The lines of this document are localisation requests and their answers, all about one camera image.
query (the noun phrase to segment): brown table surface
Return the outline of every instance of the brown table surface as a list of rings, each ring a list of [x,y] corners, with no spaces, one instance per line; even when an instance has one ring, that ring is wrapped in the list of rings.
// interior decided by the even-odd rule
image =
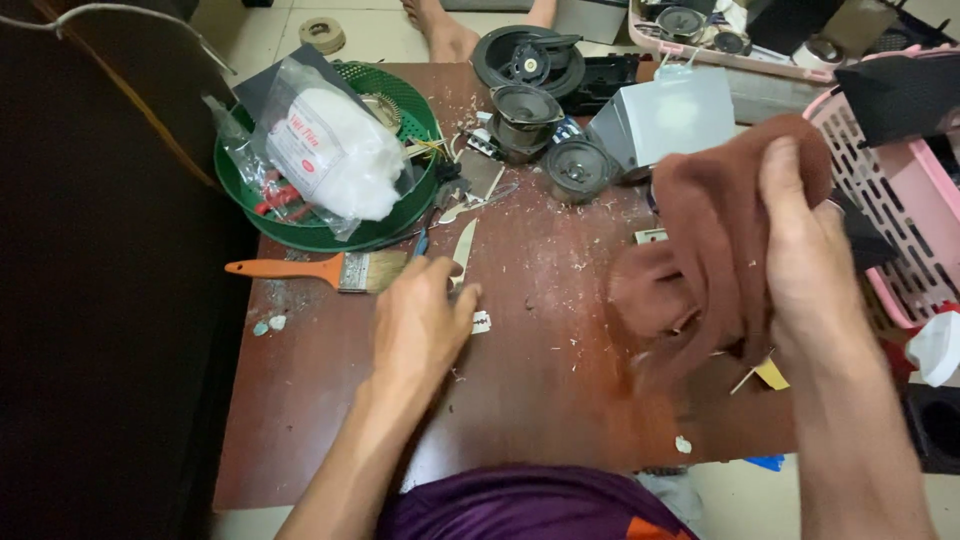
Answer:
[[[492,110],[468,64],[378,67],[426,96],[448,136],[476,110]],[[461,354],[464,380],[451,376],[427,415],[402,488],[509,462],[627,472],[796,449],[790,391],[764,389],[754,377],[730,396],[746,371],[726,357],[674,388],[632,395],[626,365],[641,348],[617,331],[605,286],[612,257],[653,225],[633,189],[613,187],[593,204],[565,208],[535,165],[508,168],[500,182],[520,187],[430,235],[427,255],[452,256],[479,217],[467,282],[484,285],[478,309],[492,329]],[[266,237],[259,256],[328,257]],[[215,509],[297,501],[370,372],[374,300],[319,281],[254,280]],[[253,335],[254,324],[279,314],[287,317],[282,331]],[[691,454],[677,451],[677,435],[692,443]]]

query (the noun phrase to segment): plastic bag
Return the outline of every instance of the plastic bag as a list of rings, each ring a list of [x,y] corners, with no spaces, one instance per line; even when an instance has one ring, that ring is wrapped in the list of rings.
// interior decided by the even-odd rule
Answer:
[[[203,96],[204,103],[213,112],[213,123],[217,127],[220,141],[240,178],[263,199],[253,211],[265,215],[271,210],[282,221],[299,222],[311,216],[307,205],[297,190],[280,178],[267,158],[254,150],[251,133],[224,107],[224,104],[212,96]]]
[[[340,241],[361,220],[387,217],[400,199],[395,180],[404,170],[412,178],[395,135],[317,69],[289,57],[253,140]]]

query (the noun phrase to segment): paint brush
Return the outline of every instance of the paint brush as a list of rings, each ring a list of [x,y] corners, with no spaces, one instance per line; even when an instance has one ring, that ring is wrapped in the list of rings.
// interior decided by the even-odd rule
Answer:
[[[322,262],[298,262],[258,258],[228,263],[231,274],[251,278],[320,278],[340,292],[377,293],[403,272],[407,254],[401,251],[338,253]]]

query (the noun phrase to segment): brown cloth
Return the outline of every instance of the brown cloth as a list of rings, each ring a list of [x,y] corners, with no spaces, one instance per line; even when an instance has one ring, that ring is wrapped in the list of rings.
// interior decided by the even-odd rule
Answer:
[[[798,141],[813,208],[830,194],[830,150],[798,114],[770,118],[709,150],[671,154],[654,169],[669,239],[624,252],[608,288],[626,329],[659,340],[637,366],[645,380],[673,382],[718,350],[732,349],[751,366],[769,354],[770,221],[759,170],[767,145],[785,135]]]

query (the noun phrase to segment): white string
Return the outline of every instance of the white string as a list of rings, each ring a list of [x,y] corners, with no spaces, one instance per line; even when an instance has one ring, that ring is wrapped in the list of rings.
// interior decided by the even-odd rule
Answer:
[[[145,8],[138,8],[137,6],[127,6],[124,4],[100,4],[100,3],[84,4],[82,6],[79,6],[77,8],[74,8],[72,10],[65,12],[63,15],[57,17],[57,20],[53,22],[48,22],[46,24],[35,24],[32,22],[24,22],[22,20],[16,20],[16,19],[11,19],[9,17],[5,17],[3,15],[0,15],[0,22],[4,24],[9,24],[11,26],[15,26],[17,28],[23,28],[25,30],[40,30],[44,32],[55,32],[57,34],[57,37],[63,39],[62,27],[63,27],[63,24],[66,23],[66,21],[70,20],[71,18],[79,14],[82,14],[85,12],[96,12],[96,11],[140,13],[142,15],[149,15],[151,17],[161,18],[163,20],[179,24],[183,28],[186,28],[187,30],[189,30],[190,33],[192,33],[194,36],[197,37],[197,41],[200,42],[200,46],[203,47],[204,52],[206,52],[214,61],[216,61],[221,67],[223,67],[225,70],[229,71],[233,75],[237,74],[236,70],[234,70],[232,67],[227,65],[227,61],[225,61],[223,57],[221,57],[217,53],[217,51],[214,50],[214,48],[209,43],[206,42],[206,39],[203,36],[201,36],[199,32],[194,30],[193,27],[191,27],[189,24],[183,22],[182,20],[174,16],[168,15],[166,13],[155,12],[153,10],[147,10]]]

